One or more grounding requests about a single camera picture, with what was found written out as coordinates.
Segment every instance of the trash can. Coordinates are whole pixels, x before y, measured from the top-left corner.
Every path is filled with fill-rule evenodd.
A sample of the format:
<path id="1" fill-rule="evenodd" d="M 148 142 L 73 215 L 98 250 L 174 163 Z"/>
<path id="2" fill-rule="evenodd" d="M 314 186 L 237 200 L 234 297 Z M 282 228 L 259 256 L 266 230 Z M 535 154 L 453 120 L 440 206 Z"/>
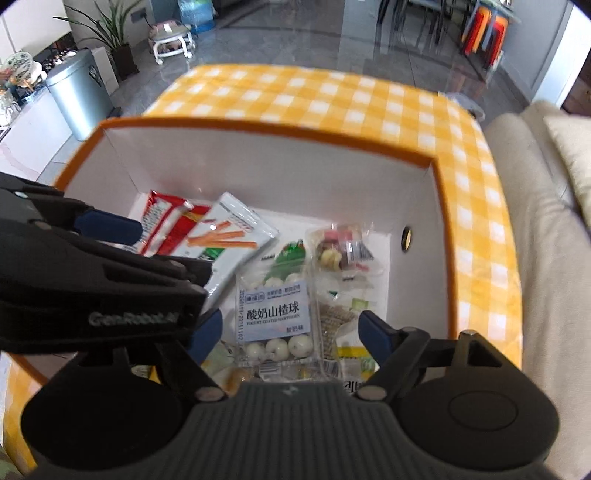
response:
<path id="1" fill-rule="evenodd" d="M 86 140 L 113 109 L 95 58 L 87 48 L 50 71 L 46 85 L 77 140 Z"/>

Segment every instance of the sofa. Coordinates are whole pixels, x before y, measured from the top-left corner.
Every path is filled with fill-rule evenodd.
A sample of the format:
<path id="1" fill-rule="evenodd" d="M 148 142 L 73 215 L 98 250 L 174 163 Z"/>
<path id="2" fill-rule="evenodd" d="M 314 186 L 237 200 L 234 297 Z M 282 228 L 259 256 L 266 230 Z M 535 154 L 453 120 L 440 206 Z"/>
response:
<path id="1" fill-rule="evenodd" d="M 537 102 L 521 115 L 496 118 L 485 136 L 517 249 L 523 370 L 560 416 L 547 466 L 560 478 L 580 480 L 591 471 L 591 241 L 547 126 L 550 115 L 566 113 Z"/>

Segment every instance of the white snack bag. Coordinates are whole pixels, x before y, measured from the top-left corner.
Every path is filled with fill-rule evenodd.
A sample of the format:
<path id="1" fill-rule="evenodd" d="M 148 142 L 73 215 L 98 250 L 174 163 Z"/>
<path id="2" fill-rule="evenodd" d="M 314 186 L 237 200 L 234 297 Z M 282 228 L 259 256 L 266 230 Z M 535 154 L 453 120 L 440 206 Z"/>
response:
<path id="1" fill-rule="evenodd" d="M 205 285 L 205 311 L 217 300 L 236 268 L 277 235 L 277 229 L 226 192 L 172 255 L 213 261 L 212 276 Z"/>

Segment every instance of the wall outlet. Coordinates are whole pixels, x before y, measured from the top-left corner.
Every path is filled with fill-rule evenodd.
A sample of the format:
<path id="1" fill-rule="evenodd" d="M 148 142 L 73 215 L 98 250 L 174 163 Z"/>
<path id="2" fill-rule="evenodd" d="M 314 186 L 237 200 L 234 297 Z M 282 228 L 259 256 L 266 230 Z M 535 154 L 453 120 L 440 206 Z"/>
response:
<path id="1" fill-rule="evenodd" d="M 140 8 L 139 10 L 136 10 L 135 12 L 131 12 L 131 22 L 132 23 L 141 22 L 144 18 L 146 18 L 146 9 L 145 8 Z"/>

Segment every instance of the yellow checkered tablecloth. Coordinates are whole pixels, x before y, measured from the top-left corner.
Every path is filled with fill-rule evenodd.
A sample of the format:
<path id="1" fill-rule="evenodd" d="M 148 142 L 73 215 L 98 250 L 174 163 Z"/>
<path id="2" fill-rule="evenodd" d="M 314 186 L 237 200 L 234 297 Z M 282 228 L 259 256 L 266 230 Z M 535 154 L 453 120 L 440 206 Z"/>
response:
<path id="1" fill-rule="evenodd" d="M 491 152 L 465 110 L 371 77 L 228 64 L 186 73 L 145 115 L 296 125 L 434 157 L 452 237 L 457 330 L 477 330 L 521 366 L 521 285 L 511 223 Z"/>

